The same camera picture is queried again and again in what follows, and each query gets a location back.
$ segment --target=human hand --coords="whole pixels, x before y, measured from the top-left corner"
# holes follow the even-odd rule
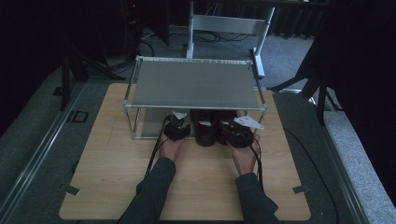
[[[166,157],[172,161],[175,161],[178,157],[178,153],[183,142],[184,139],[173,141],[162,133],[159,144],[160,157]]]
[[[259,146],[257,142],[260,141],[260,136],[257,133],[254,133],[254,138],[257,141],[253,141],[252,147],[259,154]],[[239,175],[245,175],[248,173],[252,173],[254,169],[254,165],[256,164],[256,156],[251,151],[250,147],[242,147],[237,148],[233,147],[230,144],[228,145],[232,154],[233,154],[233,163],[235,164],[236,170]]]

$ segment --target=cable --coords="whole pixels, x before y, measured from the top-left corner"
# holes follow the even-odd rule
[[[125,36],[124,36],[124,44],[123,44],[123,47],[122,47],[122,51],[121,51],[121,53],[120,53],[120,55],[122,55],[123,53],[124,53],[124,51],[125,51],[125,49],[126,49],[126,42],[127,42],[127,39],[128,39],[128,21],[126,20],[126,17],[125,17],[125,5],[124,4],[126,4],[126,2],[124,1],[124,0],[120,0],[120,3],[121,3],[121,9],[122,9],[122,17],[123,17],[123,20],[124,20],[124,32],[125,32]]]
[[[125,72],[125,71],[127,71],[127,70],[129,70],[132,66],[134,66],[133,64],[131,64],[131,65],[129,65],[127,68],[125,68],[124,70],[122,70],[122,71],[119,71],[119,72],[116,72],[116,73],[114,73],[114,74],[119,74],[119,73],[123,73],[123,72]]]
[[[262,183],[262,148],[260,147],[260,143],[257,141],[255,137],[253,139],[257,142],[257,146],[259,147],[259,155],[257,154],[256,150],[254,150],[253,146],[249,143],[248,139],[245,137],[245,135],[238,129],[236,129],[242,137],[244,137],[244,140],[248,143],[248,146],[250,147],[251,151],[253,152],[254,156],[256,157],[257,161],[257,173],[256,176],[259,177],[259,183],[262,186],[262,190],[264,190],[264,184]]]
[[[149,38],[149,37],[152,36],[152,35],[155,35],[155,33],[148,34],[148,35],[146,35],[146,36],[141,37],[140,39],[141,39],[141,40],[142,40],[142,39],[147,39],[147,38]]]
[[[209,43],[217,43],[217,42],[229,42],[229,41],[243,41],[245,39],[247,39],[249,37],[249,35],[245,35],[245,37],[238,39],[240,36],[243,36],[242,34],[237,35],[236,37],[233,38],[224,38],[221,34],[216,33],[216,32],[212,32],[212,31],[197,31],[195,32],[197,34],[203,34],[203,35],[213,35],[214,38],[213,39],[208,39],[208,38],[204,38],[198,35],[194,35],[194,37],[199,38],[205,42],[209,42]]]
[[[125,67],[126,65],[128,65],[131,62],[132,62],[132,56],[130,54],[128,54],[125,57],[125,62],[117,63],[117,64],[114,64],[114,65],[110,65],[110,66],[107,66],[106,68],[109,69],[109,70],[119,69],[119,68]]]
[[[306,156],[308,157],[309,160],[311,160],[312,165],[314,166],[320,181],[323,183],[324,188],[327,191],[327,194],[330,197],[330,200],[332,201],[332,206],[334,207],[334,212],[335,212],[335,218],[336,218],[336,222],[335,223],[340,223],[340,217],[339,217],[339,212],[338,212],[338,208],[335,204],[335,200],[334,197],[332,196],[332,194],[330,193],[329,187],[327,187],[326,183],[324,182],[323,176],[320,174],[320,171],[318,169],[318,167],[316,166],[316,164],[314,163],[314,160],[312,159],[311,155],[308,153],[308,151],[306,150],[305,146],[303,145],[303,143],[300,141],[300,139],[294,134],[292,133],[290,130],[283,128],[285,130],[285,132],[289,133],[302,147],[303,151],[305,152]]]
[[[338,110],[338,111],[344,111],[343,108],[341,108],[340,106],[338,106],[338,104],[334,101],[334,99],[332,98],[332,96],[329,94],[328,91],[326,91],[326,96],[329,98],[330,103],[332,103],[332,106]]]
[[[216,8],[218,7],[218,3],[213,3],[212,6],[206,11],[205,15],[208,15],[208,14],[209,14],[209,11],[210,11],[210,9],[212,9],[212,7],[215,7],[215,8],[213,9],[212,16],[215,15],[215,13],[216,13]]]
[[[156,143],[155,143],[154,149],[152,149],[151,157],[150,157],[149,162],[148,162],[148,169],[146,170],[145,177],[149,174],[149,172],[150,172],[150,170],[151,170],[151,166],[152,166],[152,163],[153,163],[153,161],[154,161],[155,154],[156,154],[157,151],[158,151],[158,148],[160,148],[160,146],[162,146],[163,143],[165,143],[165,142],[168,140],[168,139],[166,139],[165,141],[163,141],[163,142],[160,144],[160,141],[161,141],[161,134],[163,134],[163,129],[164,129],[164,127],[165,127],[165,122],[166,122],[166,117],[165,117],[165,119],[163,119],[163,125],[162,125],[161,130],[160,130],[160,135],[159,135],[158,138],[157,138],[157,141],[156,141]]]
[[[140,39],[140,43],[147,45],[151,49],[151,57],[154,57],[154,48],[150,45],[150,43],[143,39]]]

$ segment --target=person's arm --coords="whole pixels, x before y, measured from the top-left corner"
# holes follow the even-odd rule
[[[150,173],[136,187],[136,195],[119,220],[119,224],[159,223],[169,186],[176,173],[177,159],[183,140],[166,140],[162,135],[160,158]]]
[[[254,134],[254,138],[259,141],[260,136]],[[257,142],[253,142],[252,147],[258,152]],[[268,198],[257,177],[253,174],[256,157],[250,147],[236,148],[229,145],[233,154],[233,162],[239,177],[235,179],[236,188],[239,194],[242,214],[246,224],[273,224],[279,223],[275,216],[277,205]]]
[[[240,175],[235,184],[246,224],[279,223],[275,216],[277,205],[265,195],[255,174]]]

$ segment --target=wooden board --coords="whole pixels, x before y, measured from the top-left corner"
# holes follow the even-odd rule
[[[60,210],[64,219],[118,219],[143,179],[155,140],[131,138],[122,101],[126,84],[112,84],[93,125],[71,186]],[[310,211],[290,154],[272,94],[264,92],[268,112],[259,131],[266,194],[279,206],[281,220],[307,220]],[[260,112],[251,112],[255,118]],[[177,174],[168,192],[162,220],[243,220],[234,185],[237,177],[230,150],[216,143],[200,147],[186,140],[177,159]]]

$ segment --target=shelf top panel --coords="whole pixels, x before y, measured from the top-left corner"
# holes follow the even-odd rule
[[[137,57],[127,107],[263,110],[252,61]]]

